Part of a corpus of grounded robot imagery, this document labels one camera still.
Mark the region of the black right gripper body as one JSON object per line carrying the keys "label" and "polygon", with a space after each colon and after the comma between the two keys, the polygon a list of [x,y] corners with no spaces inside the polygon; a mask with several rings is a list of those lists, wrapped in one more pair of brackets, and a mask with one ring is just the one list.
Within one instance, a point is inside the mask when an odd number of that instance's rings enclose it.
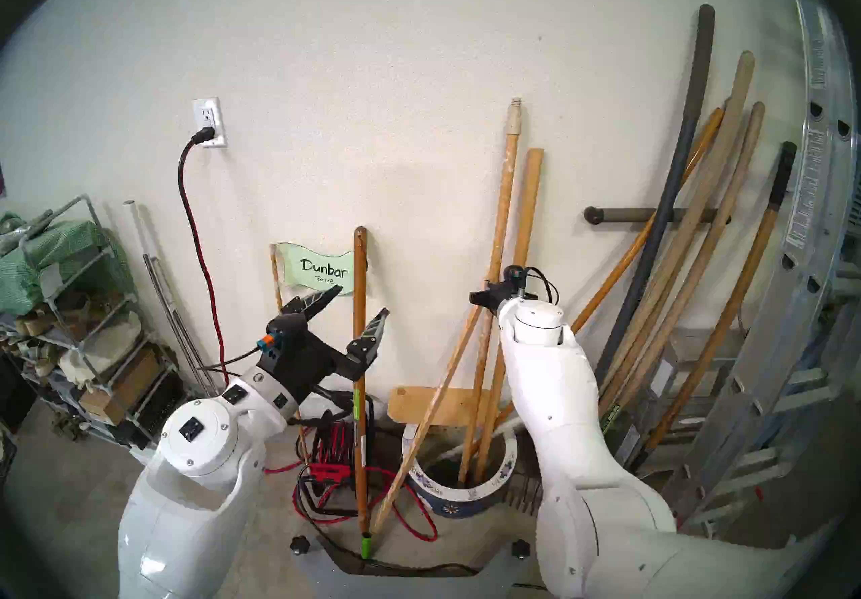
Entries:
{"label": "black right gripper body", "polygon": [[497,285],[497,316],[500,316],[504,306],[512,300],[538,300],[535,293],[529,293],[524,288],[518,288],[516,282],[502,281]]}

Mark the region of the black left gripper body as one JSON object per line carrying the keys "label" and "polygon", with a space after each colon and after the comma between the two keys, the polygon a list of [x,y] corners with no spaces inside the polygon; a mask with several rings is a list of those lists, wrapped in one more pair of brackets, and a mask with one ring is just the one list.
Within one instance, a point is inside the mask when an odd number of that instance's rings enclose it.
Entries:
{"label": "black left gripper body", "polygon": [[267,335],[259,340],[259,367],[272,376],[301,405],[322,379],[332,374],[355,383],[368,370],[368,338],[353,340],[345,353],[314,334]]}

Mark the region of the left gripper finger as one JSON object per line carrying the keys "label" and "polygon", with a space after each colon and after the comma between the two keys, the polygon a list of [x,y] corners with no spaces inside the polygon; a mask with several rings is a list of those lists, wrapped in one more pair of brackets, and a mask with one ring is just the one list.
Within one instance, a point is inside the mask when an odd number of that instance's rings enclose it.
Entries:
{"label": "left gripper finger", "polygon": [[312,292],[306,296],[296,296],[281,308],[281,315],[302,314],[304,317],[315,317],[340,295],[342,291],[342,286],[335,285],[326,291]]}
{"label": "left gripper finger", "polygon": [[375,361],[389,314],[389,309],[383,307],[368,322],[360,336],[348,345],[349,358],[360,365],[371,365]]}

